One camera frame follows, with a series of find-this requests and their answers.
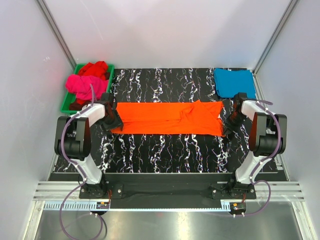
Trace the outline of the orange t shirt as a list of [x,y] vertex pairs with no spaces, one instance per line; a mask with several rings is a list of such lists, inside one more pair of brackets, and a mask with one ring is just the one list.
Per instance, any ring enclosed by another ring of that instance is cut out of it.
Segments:
[[113,134],[178,135],[196,134],[222,137],[218,102],[120,102],[117,111],[124,124]]

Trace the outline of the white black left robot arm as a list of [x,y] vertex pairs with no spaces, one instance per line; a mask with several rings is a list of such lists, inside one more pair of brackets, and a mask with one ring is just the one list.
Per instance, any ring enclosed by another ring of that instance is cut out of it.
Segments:
[[117,128],[122,130],[124,124],[117,112],[117,104],[88,104],[71,116],[59,117],[56,125],[54,151],[80,174],[81,199],[101,199],[112,194],[106,177],[91,155],[91,126],[96,123],[100,123],[107,133]]

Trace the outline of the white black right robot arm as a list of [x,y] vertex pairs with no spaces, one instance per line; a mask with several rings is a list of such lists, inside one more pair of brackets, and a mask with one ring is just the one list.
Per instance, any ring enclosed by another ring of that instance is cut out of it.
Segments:
[[273,113],[259,100],[235,98],[233,111],[223,123],[223,134],[235,133],[245,119],[252,121],[248,138],[249,153],[223,189],[235,199],[254,191],[258,173],[266,163],[286,149],[286,115]]

